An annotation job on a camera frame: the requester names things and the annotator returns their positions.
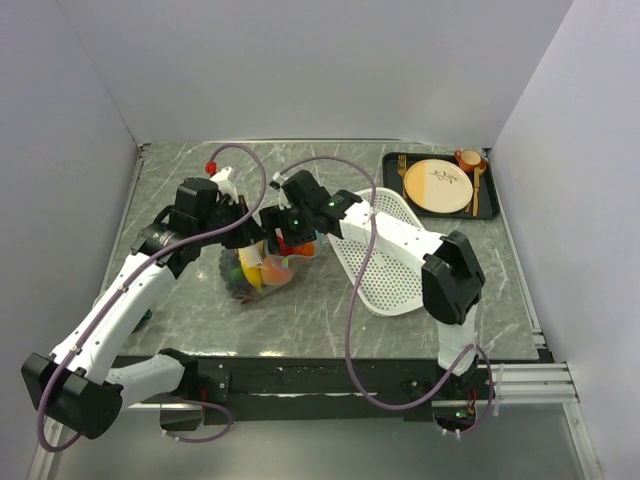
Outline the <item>clear zip top bag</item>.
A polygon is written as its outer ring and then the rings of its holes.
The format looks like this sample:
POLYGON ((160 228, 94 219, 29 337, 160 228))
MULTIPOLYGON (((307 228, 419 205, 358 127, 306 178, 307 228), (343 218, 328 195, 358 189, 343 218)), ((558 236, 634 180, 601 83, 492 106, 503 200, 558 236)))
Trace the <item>clear zip top bag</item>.
POLYGON ((291 246, 276 230, 277 245, 266 240, 241 249, 223 249, 219 273, 228 294, 241 304, 253 303, 289 284, 296 273, 305 270, 317 258, 325 237, 317 234, 310 242, 291 246))

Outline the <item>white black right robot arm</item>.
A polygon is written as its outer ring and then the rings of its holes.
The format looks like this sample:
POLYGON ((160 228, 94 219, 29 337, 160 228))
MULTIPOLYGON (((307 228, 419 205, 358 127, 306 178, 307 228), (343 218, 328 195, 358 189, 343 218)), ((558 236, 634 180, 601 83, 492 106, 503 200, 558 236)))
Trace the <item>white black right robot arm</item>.
POLYGON ((288 246, 324 236, 372 313, 425 309, 437 325, 439 390, 463 396, 473 384, 476 306, 486 282, 468 238, 425 229, 388 188, 330 194, 306 170, 275 174, 271 185, 281 203, 262 210, 263 227, 288 246))

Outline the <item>gold fork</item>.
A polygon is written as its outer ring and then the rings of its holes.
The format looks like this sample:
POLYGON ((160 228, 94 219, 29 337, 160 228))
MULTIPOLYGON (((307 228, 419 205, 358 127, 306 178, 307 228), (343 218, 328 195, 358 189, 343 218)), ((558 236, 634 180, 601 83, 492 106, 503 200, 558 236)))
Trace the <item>gold fork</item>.
POLYGON ((402 197, 404 200, 408 199, 408 195, 406 192, 406 188, 405 188, 405 184, 404 184, 404 178, 406 175, 406 171, 407 171, 407 158, 405 154, 400 154, 397 158, 397 173, 400 177, 400 181, 401 181, 401 190, 402 190, 402 197))

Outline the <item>small orange cup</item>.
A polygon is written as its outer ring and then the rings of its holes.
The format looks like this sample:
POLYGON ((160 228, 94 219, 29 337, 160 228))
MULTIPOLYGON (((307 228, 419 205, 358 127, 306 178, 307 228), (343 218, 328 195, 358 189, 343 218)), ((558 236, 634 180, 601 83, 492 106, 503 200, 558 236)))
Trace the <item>small orange cup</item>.
POLYGON ((485 160, 474 150, 456 150, 454 156, 459 168, 466 173, 471 173, 476 169, 484 169, 485 160))

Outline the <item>yellow banana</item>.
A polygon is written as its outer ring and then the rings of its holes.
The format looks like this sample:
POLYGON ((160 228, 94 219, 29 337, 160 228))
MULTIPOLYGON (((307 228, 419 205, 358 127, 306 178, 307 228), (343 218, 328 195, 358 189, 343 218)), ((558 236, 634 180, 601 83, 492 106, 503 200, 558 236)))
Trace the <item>yellow banana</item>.
POLYGON ((263 290, 262 280, 263 252, 262 244, 254 244, 249 247, 240 248, 238 257, 245 279, 258 292, 263 290))

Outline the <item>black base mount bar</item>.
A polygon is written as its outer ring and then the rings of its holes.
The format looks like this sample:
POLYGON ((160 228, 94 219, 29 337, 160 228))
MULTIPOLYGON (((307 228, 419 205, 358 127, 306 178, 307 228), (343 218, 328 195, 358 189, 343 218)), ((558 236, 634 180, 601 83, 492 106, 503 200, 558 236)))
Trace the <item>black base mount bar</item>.
POLYGON ((402 418, 433 419, 435 401, 487 400, 485 366, 447 376, 427 359, 357 359, 357 376, 338 358, 199 357, 196 383, 182 393, 145 393, 145 401, 206 401, 207 425, 221 424, 223 407, 238 422, 402 418))

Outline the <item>small orange pumpkin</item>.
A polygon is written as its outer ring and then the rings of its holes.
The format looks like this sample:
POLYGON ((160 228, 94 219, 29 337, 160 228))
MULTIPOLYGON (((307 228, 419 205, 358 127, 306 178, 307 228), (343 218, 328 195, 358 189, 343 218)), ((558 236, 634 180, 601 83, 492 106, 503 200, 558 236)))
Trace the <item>small orange pumpkin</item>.
POLYGON ((314 242, 308 242, 293 247, 292 255, 311 258, 316 255, 316 250, 316 244, 314 242))

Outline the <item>beige plate with branch pattern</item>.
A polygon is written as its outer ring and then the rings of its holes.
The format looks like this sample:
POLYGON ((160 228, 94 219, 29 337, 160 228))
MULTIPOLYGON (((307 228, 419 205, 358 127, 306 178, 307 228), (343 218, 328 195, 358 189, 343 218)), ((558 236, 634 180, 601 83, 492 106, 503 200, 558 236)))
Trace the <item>beige plate with branch pattern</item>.
POLYGON ((411 165, 404 175, 403 185, 415 205, 438 214, 463 210, 474 193, 463 170, 439 159, 421 160, 411 165))

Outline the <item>white perforated plastic basket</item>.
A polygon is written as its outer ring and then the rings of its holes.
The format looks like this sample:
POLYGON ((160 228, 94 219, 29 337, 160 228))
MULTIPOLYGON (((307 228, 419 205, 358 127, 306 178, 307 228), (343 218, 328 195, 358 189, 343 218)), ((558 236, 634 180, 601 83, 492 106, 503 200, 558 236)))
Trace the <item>white perforated plastic basket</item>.
POLYGON ((425 229, 402 197, 387 188, 356 193, 364 205, 346 218, 346 237, 329 242, 351 281, 366 267, 358 295, 378 316, 399 316, 423 306, 422 255, 440 235, 425 229))

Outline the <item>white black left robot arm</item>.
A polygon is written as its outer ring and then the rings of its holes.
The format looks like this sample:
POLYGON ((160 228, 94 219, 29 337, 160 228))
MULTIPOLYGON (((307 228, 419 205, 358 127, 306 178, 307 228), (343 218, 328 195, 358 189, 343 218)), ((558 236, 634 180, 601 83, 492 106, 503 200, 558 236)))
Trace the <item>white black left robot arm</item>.
POLYGON ((184 180, 174 202, 140 231, 113 283, 80 325, 49 355, 27 358, 21 373, 40 420, 54 419, 95 439, 132 404, 161 394, 179 402, 201 399, 198 362, 178 350, 164 349, 123 368, 112 364, 152 304, 204 247, 247 247, 261 240, 234 176, 227 167, 210 178, 184 180))

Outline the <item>red grape bunch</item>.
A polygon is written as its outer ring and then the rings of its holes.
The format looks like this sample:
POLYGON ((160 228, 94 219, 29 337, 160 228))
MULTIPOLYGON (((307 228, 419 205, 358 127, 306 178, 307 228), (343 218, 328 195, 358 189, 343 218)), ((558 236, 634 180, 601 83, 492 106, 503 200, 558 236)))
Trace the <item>red grape bunch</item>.
POLYGON ((244 287, 232 286, 227 289, 227 292, 234 301, 242 305, 259 301, 264 297, 261 291, 251 285, 244 287))

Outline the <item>wooden knife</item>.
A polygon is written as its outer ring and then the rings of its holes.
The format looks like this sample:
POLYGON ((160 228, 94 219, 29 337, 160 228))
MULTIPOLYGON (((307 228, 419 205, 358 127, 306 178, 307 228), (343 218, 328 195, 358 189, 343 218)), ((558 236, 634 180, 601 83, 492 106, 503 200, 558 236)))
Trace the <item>wooden knife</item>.
POLYGON ((485 167, 477 167, 474 170, 474 194, 473 194, 473 204, 472 204, 472 215, 474 217, 478 215, 481 177, 485 171, 486 171, 485 167))

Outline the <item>dark green mug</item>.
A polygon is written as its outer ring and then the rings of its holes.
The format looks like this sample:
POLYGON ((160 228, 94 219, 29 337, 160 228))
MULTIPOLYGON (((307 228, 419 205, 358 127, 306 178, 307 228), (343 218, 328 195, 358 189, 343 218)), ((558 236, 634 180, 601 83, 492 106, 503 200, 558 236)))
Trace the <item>dark green mug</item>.
POLYGON ((142 324, 144 322, 147 322, 152 317, 152 315, 153 315, 152 311, 150 309, 147 309, 144 315, 142 316, 142 318, 140 319, 139 323, 142 324))

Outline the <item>orange peach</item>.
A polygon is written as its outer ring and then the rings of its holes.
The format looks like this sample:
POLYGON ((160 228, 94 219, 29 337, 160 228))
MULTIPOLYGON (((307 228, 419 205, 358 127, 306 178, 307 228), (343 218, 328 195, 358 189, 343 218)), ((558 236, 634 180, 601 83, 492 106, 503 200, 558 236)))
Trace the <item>orange peach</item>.
POLYGON ((260 268, 262 282, 267 286, 282 286, 289 283, 293 271, 284 267, 282 262, 273 257, 267 257, 260 268))

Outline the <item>red chili pepper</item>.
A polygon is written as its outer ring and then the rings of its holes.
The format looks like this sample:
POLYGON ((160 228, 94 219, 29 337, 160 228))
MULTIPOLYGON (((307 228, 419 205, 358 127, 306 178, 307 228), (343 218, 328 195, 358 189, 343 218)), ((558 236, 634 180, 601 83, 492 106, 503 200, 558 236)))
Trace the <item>red chili pepper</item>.
POLYGON ((277 241, 278 241, 278 253, 280 256, 289 256, 291 254, 291 247, 288 246, 286 244, 286 242, 284 241, 284 239, 277 235, 276 236, 277 241))

